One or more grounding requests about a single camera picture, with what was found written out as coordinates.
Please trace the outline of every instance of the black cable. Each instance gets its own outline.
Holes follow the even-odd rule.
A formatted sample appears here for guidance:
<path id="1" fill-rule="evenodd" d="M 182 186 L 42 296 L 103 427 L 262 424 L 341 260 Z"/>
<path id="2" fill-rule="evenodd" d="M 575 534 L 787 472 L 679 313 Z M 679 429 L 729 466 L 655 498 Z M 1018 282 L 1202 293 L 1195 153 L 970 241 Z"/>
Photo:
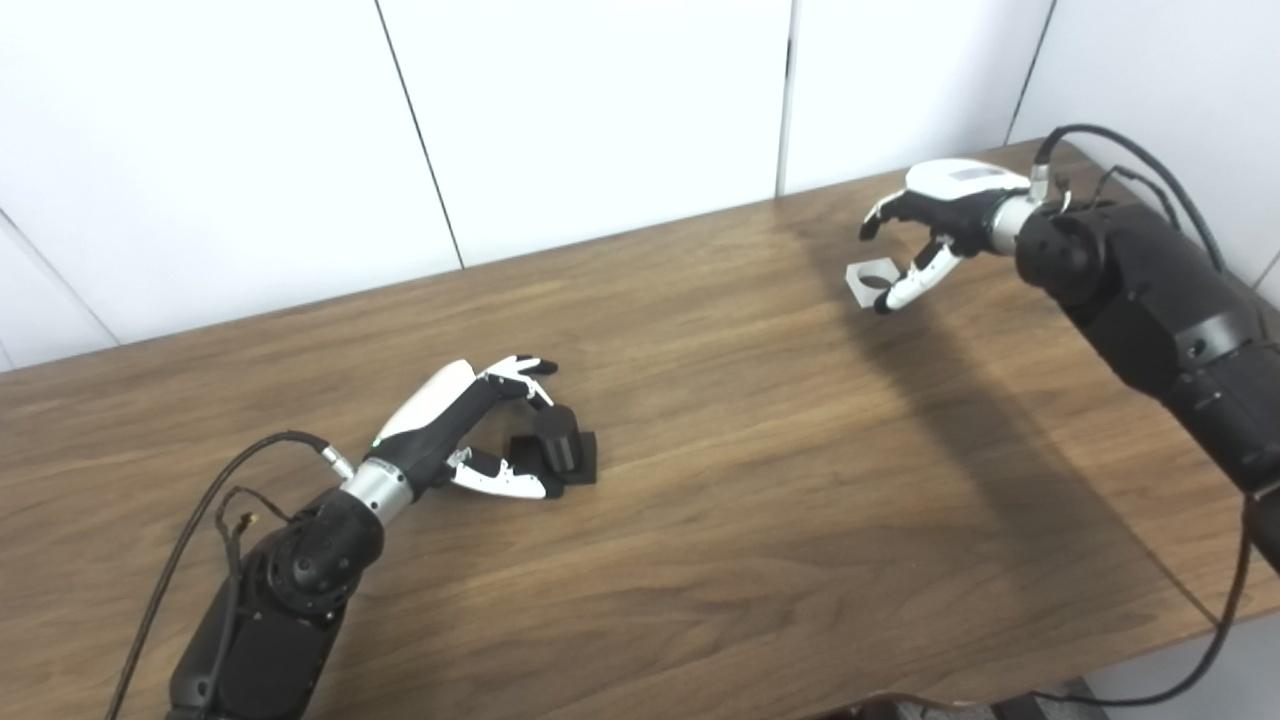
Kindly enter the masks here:
<path id="1" fill-rule="evenodd" d="M 1089 202 L 1091 209 L 1098 206 L 1098 202 L 1102 200 L 1102 188 L 1106 187 L 1111 176 L 1120 176 L 1123 178 L 1138 181 L 1147 186 L 1147 190 L 1149 190 L 1156 199 L 1160 200 L 1160 206 L 1165 210 L 1165 219 L 1169 220 L 1169 224 L 1178 232 L 1183 231 L 1183 224 L 1178 220 L 1178 211 L 1174 210 L 1174 204 L 1169 201 L 1169 195 L 1165 190 L 1147 176 L 1124 165 L 1111 165 L 1110 170 L 1102 173 L 1102 178 L 1098 179 L 1098 184 L 1093 188 L 1093 200 Z"/>
<path id="2" fill-rule="evenodd" d="M 1179 205 L 1187 211 L 1187 218 L 1190 219 L 1192 227 L 1196 228 L 1196 233 L 1199 234 L 1201 242 L 1204 245 L 1204 251 L 1208 252 L 1208 261 L 1213 265 L 1217 272 L 1224 272 L 1225 264 L 1222 263 L 1222 250 L 1217 245 L 1217 238 L 1213 237 L 1212 231 L 1208 229 L 1208 223 L 1204 222 L 1204 217 L 1201 215 L 1199 208 L 1192 201 L 1190 196 L 1187 195 L 1187 190 L 1183 188 L 1183 183 L 1178 182 L 1174 173 L 1165 167 L 1164 163 L 1156 159 L 1155 155 L 1148 152 L 1143 146 L 1129 140 L 1128 137 L 1117 133 L 1114 129 L 1105 128 L 1102 126 L 1091 124 L 1071 124 L 1061 126 L 1055 128 L 1053 132 L 1048 133 L 1048 137 L 1041 143 L 1039 149 L 1036 151 L 1037 165 L 1048 165 L 1050 158 L 1053 154 L 1053 147 L 1057 145 L 1064 136 L 1073 132 L 1084 132 L 1089 135 L 1096 135 L 1098 137 L 1105 137 L 1111 142 L 1124 147 L 1129 152 L 1133 152 L 1139 160 L 1143 161 L 1148 168 L 1160 176 L 1160 179 L 1169 186 L 1170 192 L 1178 199 Z"/>
<path id="3" fill-rule="evenodd" d="M 229 495 L 223 496 L 219 511 L 227 507 Z M 246 512 L 233 529 L 228 530 L 227 525 L 219 528 L 219 534 L 223 536 L 223 550 L 227 552 L 227 612 L 223 615 L 221 637 L 218 638 L 218 653 L 214 656 L 214 665 L 209 671 L 209 683 L 205 685 L 205 692 L 201 693 L 200 710 L 196 712 L 195 720 L 205 720 L 205 716 L 209 715 L 209 708 L 214 706 L 218 680 L 223 675 L 223 665 L 227 661 L 227 655 L 230 652 L 232 629 L 236 628 L 236 611 L 239 606 L 241 578 L 243 577 L 241 571 L 239 538 L 253 520 L 256 520 L 253 514 Z"/>
<path id="4" fill-rule="evenodd" d="M 1231 625 L 1235 623 L 1235 612 L 1240 607 L 1240 597 L 1244 594 L 1244 583 L 1249 577 L 1249 552 L 1252 544 L 1249 543 L 1248 528 L 1248 515 L 1253 507 L 1253 501 L 1251 498 L 1244 500 L 1244 511 L 1242 514 L 1242 529 L 1240 529 L 1240 553 L 1235 561 L 1235 578 L 1231 579 L 1231 589 L 1226 593 L 1226 605 L 1222 607 L 1222 616 L 1217 621 L 1217 630 L 1213 633 L 1213 639 L 1210 641 L 1208 647 L 1204 648 L 1204 655 L 1201 656 L 1199 662 L 1190 671 L 1189 675 L 1183 678 L 1180 683 L 1169 688 L 1167 691 L 1147 696 L 1135 697 L 1128 700 L 1098 700 L 1088 696 L 1078 694 L 1048 694 L 1048 693 L 1032 693 L 1039 700 L 1048 700 L 1053 702 L 1074 702 L 1076 705 L 1089 705 L 1093 707 L 1142 707 L 1146 705 L 1158 705 L 1167 700 L 1172 700 L 1184 692 L 1189 691 L 1196 683 L 1208 673 L 1208 669 L 1213 666 L 1213 661 L 1217 660 L 1217 655 L 1222 651 L 1222 646 L 1226 644 L 1226 635 L 1231 632 Z"/>
<path id="5" fill-rule="evenodd" d="M 227 484 L 232 473 L 243 465 L 246 460 L 256 455 L 266 446 L 285 441 L 310 445 L 317 454 L 323 454 L 329 447 L 329 441 L 311 433 L 284 430 L 283 433 L 268 436 L 246 447 L 239 455 L 233 457 L 220 473 L 218 473 L 218 477 L 214 478 L 212 483 L 210 483 L 209 489 L 205 491 L 200 502 L 196 503 L 196 509 L 192 511 L 191 518 L 187 519 L 187 524 L 183 525 L 182 532 L 178 533 L 178 541 L 174 543 L 173 551 L 169 553 L 169 560 L 165 561 L 164 569 L 160 571 L 160 578 L 156 580 L 155 589 L 151 591 L 151 600 L 147 601 L 147 607 L 142 612 L 142 621 L 138 624 L 138 632 L 133 637 L 133 644 L 129 647 L 129 653 L 124 659 L 124 666 L 120 669 L 120 679 L 116 682 L 115 692 L 111 693 L 111 701 L 106 707 L 105 720 L 115 720 L 115 717 L 120 714 L 120 706 L 124 705 L 124 694 L 129 689 L 129 680 L 133 679 L 133 671 L 137 669 L 138 657 L 142 656 L 142 646 L 146 644 L 147 633 L 151 632 L 151 624 L 155 621 L 156 612 L 160 610 L 160 601 L 164 600 L 165 591 L 169 589 L 169 582 L 173 579 L 173 574 L 178 569 L 178 561 L 182 559 L 182 553 L 187 548 L 187 543 L 191 542 L 191 536 L 195 534 L 196 528 L 200 525 L 200 520 L 205 516 L 205 511 L 209 510 L 214 497 L 218 496 L 218 491 L 223 489 L 223 486 Z"/>

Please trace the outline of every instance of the robot finger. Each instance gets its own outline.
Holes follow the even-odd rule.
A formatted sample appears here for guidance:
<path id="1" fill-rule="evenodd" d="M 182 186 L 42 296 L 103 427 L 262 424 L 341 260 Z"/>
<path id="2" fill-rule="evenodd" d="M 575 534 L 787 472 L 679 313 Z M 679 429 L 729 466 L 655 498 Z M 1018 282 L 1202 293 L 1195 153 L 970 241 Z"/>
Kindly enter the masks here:
<path id="1" fill-rule="evenodd" d="M 942 282 L 951 270 L 960 264 L 964 258 L 956 255 L 951 238 L 940 234 L 922 250 L 906 272 L 876 299 L 876 311 L 887 315 L 893 310 L 905 307 L 916 297 L 928 292 L 933 286 Z"/>
<path id="2" fill-rule="evenodd" d="M 564 495 L 564 486 L 559 482 L 516 473 L 504 459 L 480 450 L 460 450 L 451 460 L 454 465 L 453 484 L 467 489 L 525 500 L 554 500 Z"/>

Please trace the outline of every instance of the robotic arm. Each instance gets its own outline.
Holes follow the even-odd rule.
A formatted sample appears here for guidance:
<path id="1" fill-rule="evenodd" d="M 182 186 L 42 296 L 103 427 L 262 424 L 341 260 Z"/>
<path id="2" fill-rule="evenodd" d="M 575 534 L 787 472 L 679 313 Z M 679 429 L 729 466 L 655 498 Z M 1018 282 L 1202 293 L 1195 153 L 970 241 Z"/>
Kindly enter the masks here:
<path id="1" fill-rule="evenodd" d="M 1019 277 L 1059 304 L 1116 375 L 1160 401 L 1256 500 L 1247 530 L 1280 571 L 1280 348 L 1253 304 L 1146 205 L 1071 206 L 1069 193 L 1047 205 L 1047 155 L 1030 178 L 972 160 L 911 168 L 906 188 L 872 208 L 860 238 L 896 219 L 928 225 L 931 242 L 877 311 L 900 310 L 963 258 L 1012 256 Z"/>
<path id="2" fill-rule="evenodd" d="M 387 527 L 428 489 L 452 482 L 489 495 L 556 498 L 567 483 L 593 483 L 594 436 L 579 433 L 572 413 L 534 379 L 554 372 L 554 363 L 524 355 L 481 373 L 457 360 L 390 416 L 360 468 L 329 457 L 344 482 L 262 538 L 242 560 L 239 582 L 223 584 L 173 673 L 168 719 L 301 717 L 347 601 L 383 552 Z M 512 439 L 513 452 L 517 441 L 526 448 L 515 465 L 458 448 L 504 400 L 538 410 L 532 445 L 550 448 L 549 457 L 531 459 L 530 438 Z"/>

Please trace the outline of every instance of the cable connector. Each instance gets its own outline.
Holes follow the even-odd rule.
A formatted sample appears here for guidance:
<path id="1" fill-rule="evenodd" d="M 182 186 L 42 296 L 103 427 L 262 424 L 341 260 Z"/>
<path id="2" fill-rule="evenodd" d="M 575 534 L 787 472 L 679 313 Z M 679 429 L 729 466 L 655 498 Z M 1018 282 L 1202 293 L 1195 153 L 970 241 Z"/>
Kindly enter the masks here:
<path id="1" fill-rule="evenodd" d="M 1042 164 L 1032 165 L 1032 174 L 1030 174 L 1032 190 L 1030 190 L 1030 196 L 1032 196 L 1032 200 L 1034 200 L 1037 205 L 1043 204 L 1044 200 L 1048 197 L 1048 179 L 1050 179 L 1050 177 L 1048 177 L 1048 163 L 1044 163 L 1043 165 Z"/>
<path id="2" fill-rule="evenodd" d="M 343 457 L 338 448 L 329 445 L 320 451 L 320 456 L 329 462 L 329 468 L 342 478 L 343 482 L 349 480 L 356 477 L 356 469 L 351 466 L 351 461 Z"/>

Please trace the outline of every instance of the tabletop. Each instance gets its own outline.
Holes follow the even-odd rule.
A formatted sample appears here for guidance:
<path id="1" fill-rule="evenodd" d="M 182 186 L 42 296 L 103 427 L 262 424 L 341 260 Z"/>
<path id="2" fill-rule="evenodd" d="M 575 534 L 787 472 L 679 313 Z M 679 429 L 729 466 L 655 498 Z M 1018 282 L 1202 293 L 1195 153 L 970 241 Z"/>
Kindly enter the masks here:
<path id="1" fill-rule="evenodd" d="M 1020 170 L 1032 152 L 978 156 Z M 1097 177 L 1059 152 L 1082 187 Z M 406 510 L 307 717 L 993 701 L 1207 632 L 1238 537 L 1230 483 L 1010 260 L 966 261 L 890 316 L 854 304 L 847 263 L 901 265 L 925 240 L 856 240 L 901 178 L 0 375 L 6 705 L 105 707 L 179 527 L 243 446 L 296 428 L 358 457 L 438 368 L 511 354 L 561 364 L 544 386 L 598 433 L 599 483 L 557 501 L 451 487 Z M 472 443 L 500 450 L 529 423 L 503 409 Z M 288 447 L 236 480 L 285 507 L 334 482 Z M 202 528 L 125 716 L 168 708 L 220 553 Z M 1256 573 L 1245 610 L 1275 607 Z"/>

